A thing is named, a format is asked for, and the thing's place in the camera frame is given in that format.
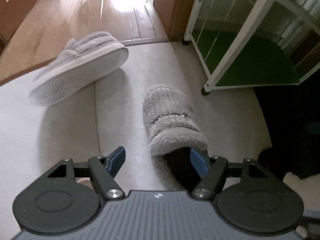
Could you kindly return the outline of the grey fluffy slipper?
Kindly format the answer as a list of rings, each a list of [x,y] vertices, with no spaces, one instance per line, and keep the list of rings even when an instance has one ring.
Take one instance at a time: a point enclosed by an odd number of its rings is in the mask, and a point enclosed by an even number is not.
[[[145,95],[142,113],[151,160],[164,187],[193,191],[201,178],[190,150],[206,153],[208,143],[187,97],[175,87],[154,85]]]
[[[120,68],[129,50],[106,31],[70,39],[63,51],[33,80],[31,103],[51,106]]]

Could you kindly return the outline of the white green shoe rack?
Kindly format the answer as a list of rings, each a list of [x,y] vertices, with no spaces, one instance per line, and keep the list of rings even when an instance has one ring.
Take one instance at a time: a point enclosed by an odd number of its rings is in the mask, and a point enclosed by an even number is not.
[[[299,85],[319,70],[319,0],[195,0],[192,43],[212,90]]]

